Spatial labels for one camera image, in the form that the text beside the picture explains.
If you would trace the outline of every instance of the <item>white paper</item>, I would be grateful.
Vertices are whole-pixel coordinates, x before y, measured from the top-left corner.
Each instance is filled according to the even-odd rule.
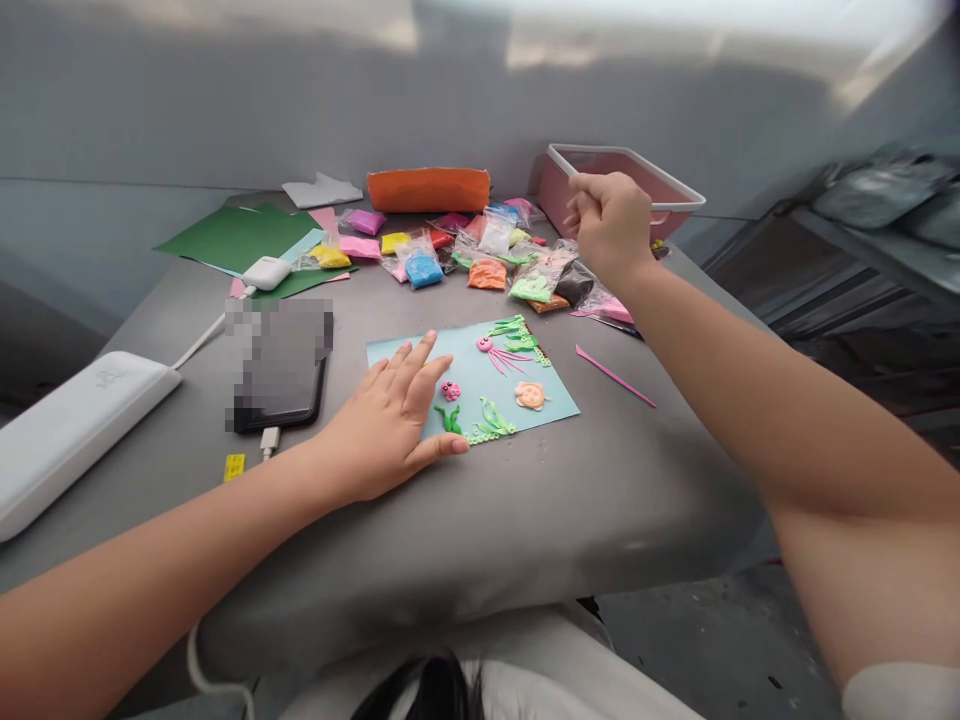
[[[317,173],[315,183],[284,183],[283,189],[301,210],[363,199],[363,191],[353,184],[323,173]]]

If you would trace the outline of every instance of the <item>floor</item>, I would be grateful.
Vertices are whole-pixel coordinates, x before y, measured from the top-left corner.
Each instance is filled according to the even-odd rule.
[[[708,720],[842,718],[780,566],[596,600],[617,653]],[[276,720],[300,682],[258,681],[258,720]],[[198,697],[138,720],[242,715],[232,697]]]

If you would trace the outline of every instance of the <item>green clay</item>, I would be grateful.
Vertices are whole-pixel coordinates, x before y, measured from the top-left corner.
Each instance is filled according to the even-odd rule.
[[[440,413],[440,416],[443,418],[443,429],[447,432],[455,432],[457,435],[463,435],[463,429],[457,425],[457,415],[460,414],[460,406],[457,405],[456,409],[450,413],[450,417],[447,417],[447,411],[444,410],[439,405],[434,405],[433,409]]]
[[[473,431],[475,435],[486,435],[489,436],[487,439],[492,440],[497,437],[513,435],[517,431],[517,426],[508,423],[494,403],[482,396],[480,402],[483,403],[483,419],[487,422],[474,423],[477,426],[477,429]]]
[[[462,267],[464,270],[469,270],[473,267],[473,260],[470,258],[461,257],[460,253],[451,253],[451,257],[456,260],[457,265]]]
[[[507,340],[503,343],[503,346],[510,352],[531,352],[536,350],[538,345],[540,345],[540,341],[533,335],[518,337],[517,340]]]
[[[509,320],[498,320],[493,329],[487,333],[487,337],[506,335],[507,333],[520,333],[523,335],[526,332],[527,324],[523,319],[523,315],[515,315]]]
[[[513,257],[512,255],[497,255],[500,260],[503,260],[505,263],[510,265],[527,265],[532,263],[534,260],[540,256],[537,253],[527,253],[523,257]]]
[[[536,302],[550,302],[550,290],[543,275],[530,274],[515,280],[510,288],[510,297]]]

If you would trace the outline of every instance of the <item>finger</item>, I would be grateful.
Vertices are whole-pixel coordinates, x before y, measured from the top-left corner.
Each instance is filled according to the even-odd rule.
[[[407,467],[413,473],[418,473],[427,465],[432,465],[442,457],[450,455],[463,455],[470,449],[469,443],[463,435],[456,433],[443,433],[443,435],[434,435],[420,442],[410,454],[407,455]]]
[[[382,390],[389,390],[390,385],[393,383],[393,378],[397,374],[397,368],[400,367],[400,364],[407,359],[407,355],[410,354],[410,350],[413,346],[410,344],[410,341],[407,340],[400,346],[400,349],[393,354],[393,357],[390,358],[390,362],[387,363],[387,366],[383,369],[383,372],[380,373],[374,383],[373,387],[380,388]]]
[[[407,389],[407,396],[403,401],[403,412],[407,415],[426,420],[433,404],[433,396],[437,392],[437,381],[440,376],[450,369],[453,364],[453,355],[441,355],[433,362],[429,362],[417,371]]]
[[[387,362],[388,361],[386,358],[377,360],[373,364],[373,367],[367,370],[367,374],[363,376],[363,380],[360,381],[360,387],[358,387],[357,390],[360,390],[361,392],[363,390],[369,390],[373,386],[373,383],[376,382],[377,378],[380,377],[380,373],[382,373],[383,369],[387,366]]]
[[[580,224],[591,225],[600,222],[600,204],[585,192],[576,195],[577,210],[580,212]]]
[[[413,352],[411,352],[407,356],[407,359],[403,361],[403,364],[397,368],[397,375],[390,385],[390,393],[392,395],[399,397],[401,400],[407,396],[407,389],[410,387],[410,382],[423,367],[423,364],[427,362],[427,358],[430,357],[430,351],[433,350],[436,342],[437,332],[436,330],[431,330],[417,343]]]
[[[577,173],[570,176],[570,187],[578,193],[587,193],[601,204],[609,199],[611,179],[609,175]]]

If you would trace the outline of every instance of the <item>light blue paper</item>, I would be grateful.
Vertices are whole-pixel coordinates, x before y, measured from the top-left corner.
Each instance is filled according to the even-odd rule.
[[[241,210],[250,210],[250,208],[240,208]],[[313,250],[317,245],[323,242],[323,239],[327,234],[323,230],[311,230],[302,238],[297,240],[289,250],[287,250],[283,255],[280,256],[281,260],[284,260],[291,265],[296,265],[297,260],[300,258],[300,253],[304,253],[307,250]],[[210,263],[203,263],[207,267],[212,267],[214,270],[219,270],[222,273],[226,273],[232,277],[242,277],[243,273],[235,273],[233,270],[227,270],[226,268],[217,267],[216,265],[211,265]]]
[[[517,432],[580,414],[580,409],[570,397],[556,369],[542,367],[537,363],[534,353],[517,353],[530,358],[530,362],[514,362],[514,365],[523,369],[523,373],[510,367],[505,368],[506,376],[497,372],[493,363],[490,362],[490,356],[477,349],[477,340],[486,336],[496,322],[497,320],[491,320],[468,327],[440,330],[437,333],[437,343],[430,357],[453,355],[453,365],[437,383],[437,392],[430,404],[430,413],[427,416],[422,437],[444,432],[443,420],[440,413],[433,409],[434,405],[439,405],[446,410],[447,415],[459,405],[460,415],[457,417],[457,423],[464,435],[473,435],[476,429],[474,423],[486,422],[483,419],[481,396],[496,403],[497,410],[504,419],[517,426]],[[368,366],[372,366],[381,358],[393,357],[405,340],[416,345],[420,342],[420,338],[420,335],[414,335],[367,343]],[[498,350],[505,349],[503,343],[506,336],[497,335],[492,339]],[[443,393],[440,392],[440,386],[447,381],[455,382],[460,386],[460,397],[453,402],[447,402]],[[550,399],[543,404],[541,411],[537,412],[517,405],[517,395],[514,390],[521,382],[538,382],[543,385],[544,394]]]
[[[323,239],[326,236],[327,234],[323,230],[311,230],[302,238],[297,240],[297,242],[293,244],[293,247],[280,256],[280,259],[296,266],[297,260],[300,259],[300,254],[305,253],[308,250],[313,250],[317,245],[323,242]]]
[[[212,267],[214,270],[219,270],[222,273],[226,273],[231,277],[243,277],[243,273],[235,273],[233,270],[227,270],[226,268],[217,267],[216,265],[211,265],[210,263],[201,262],[201,265],[206,265],[207,267]]]

